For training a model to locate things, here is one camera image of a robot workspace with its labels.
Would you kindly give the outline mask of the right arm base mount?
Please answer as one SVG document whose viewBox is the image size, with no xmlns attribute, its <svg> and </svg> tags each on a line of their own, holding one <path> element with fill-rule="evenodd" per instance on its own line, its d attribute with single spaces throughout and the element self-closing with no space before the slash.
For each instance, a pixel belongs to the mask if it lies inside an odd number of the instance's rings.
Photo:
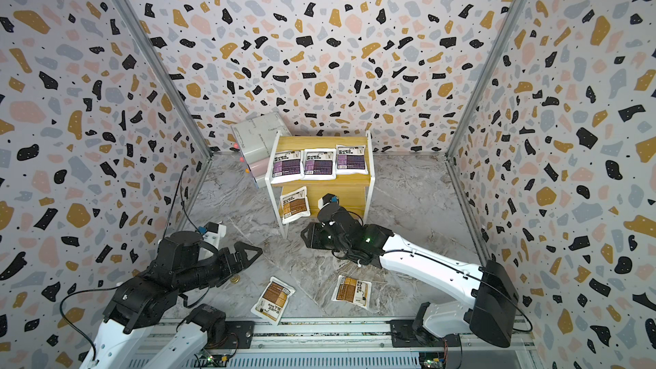
<svg viewBox="0 0 656 369">
<path fill-rule="evenodd" d="M 444 345 L 449 348 L 459 348 L 461 346 L 458 336 L 451 334 L 445 338 L 438 338 L 412 319 L 392 319 L 389 324 L 394 348 L 442 348 Z"/>
</svg>

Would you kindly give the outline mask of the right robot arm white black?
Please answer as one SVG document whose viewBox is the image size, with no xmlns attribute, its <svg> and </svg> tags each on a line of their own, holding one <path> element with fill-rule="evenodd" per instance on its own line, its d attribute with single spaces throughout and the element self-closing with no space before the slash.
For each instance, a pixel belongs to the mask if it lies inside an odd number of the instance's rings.
<svg viewBox="0 0 656 369">
<path fill-rule="evenodd" d="M 451 296 L 449 303 L 420 306 L 413 330 L 422 341 L 471 333 L 495 347 L 510 346 L 519 295 L 497 261 L 480 266 L 440 256 L 388 228 L 362 223 L 338 203 L 322 207 L 301 238 L 309 249 L 329 250 L 359 266 L 402 273 Z"/>
</svg>

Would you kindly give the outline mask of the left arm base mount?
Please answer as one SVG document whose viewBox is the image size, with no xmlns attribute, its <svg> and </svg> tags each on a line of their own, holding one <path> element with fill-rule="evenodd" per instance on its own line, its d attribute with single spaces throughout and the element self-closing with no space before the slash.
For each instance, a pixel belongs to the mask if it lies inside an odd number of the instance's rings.
<svg viewBox="0 0 656 369">
<path fill-rule="evenodd" d="M 191 340 L 205 340 L 205 349 L 210 350 L 248 350 L 251 347 L 256 323 L 252 320 L 222 320 L 206 329 L 196 323 L 184 323 L 176 331 L 183 339 L 183 345 L 191 345 Z"/>
</svg>

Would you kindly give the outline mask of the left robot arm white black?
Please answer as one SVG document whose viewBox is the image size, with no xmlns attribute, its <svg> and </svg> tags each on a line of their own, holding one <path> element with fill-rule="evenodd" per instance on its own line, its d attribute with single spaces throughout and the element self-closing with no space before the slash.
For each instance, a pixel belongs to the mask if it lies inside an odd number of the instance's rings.
<svg viewBox="0 0 656 369">
<path fill-rule="evenodd" d="M 263 251 L 243 242 L 217 248 L 198 232 L 182 231 L 162 239 L 147 269 L 119 285 L 104 309 L 102 323 L 84 368 L 126 368 L 165 312 L 186 302 L 191 290 L 220 287 L 249 268 Z M 208 346 L 227 346 L 224 312 L 202 302 L 177 327 L 172 340 L 148 362 L 149 368 L 178 368 Z"/>
</svg>

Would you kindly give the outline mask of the two-tier wooden white shelf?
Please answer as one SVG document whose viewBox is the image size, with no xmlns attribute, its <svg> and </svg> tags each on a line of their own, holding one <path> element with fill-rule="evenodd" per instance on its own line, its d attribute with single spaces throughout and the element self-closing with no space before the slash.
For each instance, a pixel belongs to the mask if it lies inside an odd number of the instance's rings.
<svg viewBox="0 0 656 369">
<path fill-rule="evenodd" d="M 366 174 L 340 174 L 333 180 L 296 180 L 278 185 L 283 194 L 290 193 L 301 187 L 307 188 L 309 210 L 312 217 L 319 213 L 318 201 L 330 193 L 339 198 L 340 205 L 357 214 L 363 221 L 367 221 L 372 203 L 373 188 L 376 181 L 374 157 L 372 148 L 372 134 L 367 131 L 362 137 L 310 137 L 310 136 L 283 136 L 276 134 L 273 151 L 268 159 L 268 169 L 265 173 L 266 190 L 273 205 L 273 211 L 278 222 L 278 230 L 283 238 L 287 238 L 289 227 L 282 221 L 282 207 L 280 194 L 273 189 L 271 182 L 274 155 L 287 150 L 327 149 L 337 145 L 363 146 L 367 161 Z"/>
</svg>

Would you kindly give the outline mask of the purple coffee bag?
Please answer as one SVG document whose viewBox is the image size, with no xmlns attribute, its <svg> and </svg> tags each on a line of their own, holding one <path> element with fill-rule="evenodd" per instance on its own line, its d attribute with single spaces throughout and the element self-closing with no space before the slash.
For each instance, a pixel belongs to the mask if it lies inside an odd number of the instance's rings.
<svg viewBox="0 0 656 369">
<path fill-rule="evenodd" d="M 336 149 L 307 149 L 303 152 L 303 178 L 333 180 L 337 178 Z"/>
<path fill-rule="evenodd" d="M 337 175 L 369 174 L 365 145 L 337 145 Z"/>
<path fill-rule="evenodd" d="M 273 167 L 270 175 L 274 185 L 298 181 L 304 177 L 303 151 L 287 150 L 277 152 L 273 156 Z"/>
</svg>

